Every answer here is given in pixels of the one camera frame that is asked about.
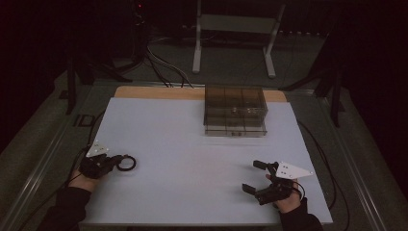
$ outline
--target metal frame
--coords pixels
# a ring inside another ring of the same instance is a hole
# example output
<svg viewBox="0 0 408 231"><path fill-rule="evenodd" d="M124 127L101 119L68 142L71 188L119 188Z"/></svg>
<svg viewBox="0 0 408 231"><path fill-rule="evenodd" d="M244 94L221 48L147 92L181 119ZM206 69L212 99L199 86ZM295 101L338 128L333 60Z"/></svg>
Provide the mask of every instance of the metal frame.
<svg viewBox="0 0 408 231"><path fill-rule="evenodd" d="M339 133L335 124L331 120L330 104L327 101L327 98L318 98L318 101L321 111L323 112L326 119L326 123L330 128L331 133L335 137L336 142L339 144L341 152L343 153L343 155L341 156L344 159L344 165L347 169L346 172L348 172L351 182L354 185L354 188L360 198L360 202L366 212L372 230L387 231L388 229L384 223L384 220L379 214L377 207L375 206L370 190L368 189L365 180L363 179L363 176L359 171L359 167L357 167L357 164L354 161L351 151L348 149L343 136Z"/></svg>
<svg viewBox="0 0 408 231"><path fill-rule="evenodd" d="M278 15L275 18L257 18L257 17L240 17L240 16L223 16L202 14L201 0L197 0L197 24L195 35L195 50L192 61L192 73L199 73L201 66L201 31L202 30L218 30L218 31L234 31L234 32L249 32L270 34L270 40L267 46L263 48L265 65L267 66L268 77L275 78L276 72L273 66L270 52L275 43L276 36L279 31L280 22L285 4L279 8Z"/></svg>
<svg viewBox="0 0 408 231"><path fill-rule="evenodd" d="M89 93L90 88L85 88L85 90L81 92L81 96L83 95L84 98L88 98ZM50 168L52 161L58 153L58 149L60 148L66 129L73 123L75 120L74 115L78 114L84 102L85 100L81 101L80 104L77 104L76 107L73 107L71 114L66 115L64 120L61 122L57 133L49 142L46 151L43 153L37 165L28 176L13 205L1 221L0 230L12 231L17 230L19 227L31 200L42 182L42 179L45 177L47 170Z"/></svg>

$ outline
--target dark background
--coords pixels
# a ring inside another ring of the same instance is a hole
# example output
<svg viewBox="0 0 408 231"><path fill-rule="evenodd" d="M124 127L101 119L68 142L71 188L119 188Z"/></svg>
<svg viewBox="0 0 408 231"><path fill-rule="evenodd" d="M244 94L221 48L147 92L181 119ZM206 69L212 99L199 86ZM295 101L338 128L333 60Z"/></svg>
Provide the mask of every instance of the dark background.
<svg viewBox="0 0 408 231"><path fill-rule="evenodd" d="M195 1L141 2L146 20L164 35L182 38L185 36L182 26L195 23ZM227 4L228 1L208 2L206 11L215 13L228 7L231 14L265 14L255 10L259 7L252 9L252 5L243 0L235 1L233 6ZM120 28L117 25L130 26L131 16L123 8L127 1L115 7L106 0L0 3L0 116L3 128L0 150L3 150L52 92L53 80L65 71L67 29L75 28L77 33L70 39L76 39L82 49L103 61L106 57L127 56L128 51L112 52L109 46L115 45L102 33L102 24L105 32L114 32ZM349 89L385 161L407 194L403 177L407 175L405 165L408 163L405 149L408 138L405 93L408 89L405 80L408 77L408 3L397 0L290 3L281 30L284 34L299 31L327 37L313 70L330 65L326 61L332 57L345 66L343 85ZM265 1L251 1L251 4L265 4ZM301 13L305 7L309 8L307 14ZM118 16L109 13L108 9L123 13Z"/></svg>

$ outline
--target white tag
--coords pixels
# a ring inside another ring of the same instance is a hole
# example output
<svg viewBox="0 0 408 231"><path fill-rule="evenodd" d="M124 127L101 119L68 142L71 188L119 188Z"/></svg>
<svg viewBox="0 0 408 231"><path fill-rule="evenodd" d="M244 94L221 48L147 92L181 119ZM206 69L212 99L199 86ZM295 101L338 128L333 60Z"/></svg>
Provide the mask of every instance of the white tag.
<svg viewBox="0 0 408 231"><path fill-rule="evenodd" d="M87 153L87 157L93 157L93 156L105 154L107 152L109 152L108 147L106 147L104 144L100 143L99 141L95 141L90 147Z"/></svg>
<svg viewBox="0 0 408 231"><path fill-rule="evenodd" d="M303 176L313 175L312 171L305 170L300 167L289 165L288 163L281 162L276 170L276 176L284 179L296 179Z"/></svg>

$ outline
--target cable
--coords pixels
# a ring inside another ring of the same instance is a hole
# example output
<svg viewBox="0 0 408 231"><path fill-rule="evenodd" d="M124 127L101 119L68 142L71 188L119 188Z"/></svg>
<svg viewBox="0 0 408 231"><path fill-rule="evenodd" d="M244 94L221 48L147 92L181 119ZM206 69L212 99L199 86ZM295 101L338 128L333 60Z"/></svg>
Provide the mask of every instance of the cable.
<svg viewBox="0 0 408 231"><path fill-rule="evenodd" d="M258 66L263 63L265 61L265 59L261 59L254 67L252 67L252 69L250 69L246 74L245 77L243 78L243 86L246 86L246 81L248 80L249 74L254 71L256 68L258 68Z"/></svg>
<svg viewBox="0 0 408 231"><path fill-rule="evenodd" d="M144 60L144 57L139 63L131 62L130 64L126 64L126 65L123 65L123 66L116 67L115 71L117 71L120 74L126 74L129 71L132 71L132 70L138 68L139 66L141 66L143 64L143 60Z"/></svg>
<svg viewBox="0 0 408 231"><path fill-rule="evenodd" d="M161 65L163 65L163 66L165 66L165 67L167 67L167 68L169 68L169 69L174 70L176 73L178 73L178 74L181 76L181 78L182 78L182 86L184 85L184 81L187 81L187 83L190 85L190 87L193 88L192 84L190 83L189 76L188 76L183 70L181 70L180 68L176 67L176 66L173 65L173 64L170 64L169 62L167 62L166 60L162 59L162 58L159 57L158 55L153 54L153 52L150 50L149 47L147 47L147 52L148 52L150 55L152 55L157 61L159 61L159 63L157 63L157 64L161 64Z"/></svg>
<svg viewBox="0 0 408 231"><path fill-rule="evenodd" d="M210 39L215 38L218 34L219 34L219 31L216 31L213 35L209 36L208 38L201 38L200 40L202 40L202 41L204 41L204 40L210 40ZM152 38L152 39L149 41L149 44L151 44L151 43L158 43L158 42L163 41L163 40L173 40L173 39L176 39L176 38L173 38L173 37ZM179 40L179 39L181 39L181 40L190 40L190 39L196 40L196 37L178 38L178 40Z"/></svg>
<svg viewBox="0 0 408 231"><path fill-rule="evenodd" d="M294 190L296 190L300 195L301 195L301 198L300 198L300 200L302 200L305 196L306 196L306 191L305 191L305 188L303 188L303 186L302 185L300 185L298 182L296 182L296 181L293 181L295 184L297 184L299 187L300 187L300 189L302 189L302 191L303 191L303 193L302 192L300 192L300 190L299 189L297 189L297 188L293 188Z"/></svg>
<svg viewBox="0 0 408 231"><path fill-rule="evenodd" d="M99 118L102 117L103 114L105 114L106 110L102 111L93 121L91 127L90 127L90 131L89 131L89 135L88 135L88 141L87 141L87 145L90 145L90 140L92 138L92 133L93 133L93 129L95 128L95 124L96 122L99 120Z"/></svg>
<svg viewBox="0 0 408 231"><path fill-rule="evenodd" d="M280 87L280 88L282 88L282 87L285 85L285 80L286 80L286 76L287 76L287 74L288 74L288 70L289 70L289 68L291 68L292 63L293 63L293 56L294 56L294 51L293 51L293 49L294 49L294 46L296 45L297 37L299 36L299 33L298 33L298 32L295 32L295 33L296 33L296 35L295 35L295 37L294 37L294 42L293 42L292 48L291 48L291 59L290 59L290 61L289 61L288 66L287 66L286 69L285 69L285 72L283 73L282 84L281 84L281 87Z"/></svg>
<svg viewBox="0 0 408 231"><path fill-rule="evenodd" d="M347 200L345 199L344 191L343 191L342 187L340 187L340 184L337 181L337 179L334 177L333 171L331 170L331 167L330 167L330 165L329 165L329 163L327 161L326 154L324 153L323 149L321 148L318 140L316 140L315 136L313 136L312 132L309 130L309 128L304 123L302 123L299 120L297 120L297 123L300 126L302 126L306 130L306 132L309 134L309 136L312 138L313 142L315 143L316 148L319 151L320 157L322 158L322 160L324 162L324 165L326 166L327 171L330 174L330 178L331 178L331 181L332 181L332 184L333 184L333 194L334 194L333 197L334 198L333 198L333 202L329 206L329 210L331 210L334 207L335 202L337 200L337 189L339 189L339 191L340 191L340 194L341 194L341 196L342 196L342 198L344 200L344 205L345 205L345 209L346 209L346 212L347 212L347 220L346 220L346 225L345 225L345 229L344 229L344 231L346 231L348 229L348 227L350 226L350 210L348 208Z"/></svg>
<svg viewBox="0 0 408 231"><path fill-rule="evenodd" d="M163 84L165 84L166 87L172 88L173 85L171 85L170 81L168 81L162 73L160 73L159 69L154 65L153 61L150 59L148 55L146 55L147 60L150 62L150 66L153 68L154 72L156 73L157 77L162 81Z"/></svg>
<svg viewBox="0 0 408 231"><path fill-rule="evenodd" d="M87 149L86 149L86 148L82 148L82 149L78 152L78 154L75 156L74 162L72 163L72 166L71 166L71 168L70 168L70 170L69 170L68 177L67 177L67 179L66 179L66 181L65 181L65 186L66 186L66 187L68 187L68 184L69 184L69 182L70 182L69 178L70 178L71 172L73 172L73 170L75 169L75 167L76 167L76 165L77 165L77 163L78 163L79 158L80 158L81 155L84 154L85 152L87 152Z"/></svg>

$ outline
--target wooden table edge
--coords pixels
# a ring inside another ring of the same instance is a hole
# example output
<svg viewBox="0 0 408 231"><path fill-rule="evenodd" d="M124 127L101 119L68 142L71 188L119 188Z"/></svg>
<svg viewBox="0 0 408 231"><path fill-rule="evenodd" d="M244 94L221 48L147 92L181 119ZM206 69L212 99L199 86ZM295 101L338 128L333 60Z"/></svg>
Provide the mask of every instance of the wooden table edge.
<svg viewBox="0 0 408 231"><path fill-rule="evenodd" d="M115 98L154 98L154 99L195 99L203 100L205 91L190 88L160 88L121 86L116 89ZM264 90L267 102L288 102L280 90Z"/></svg>

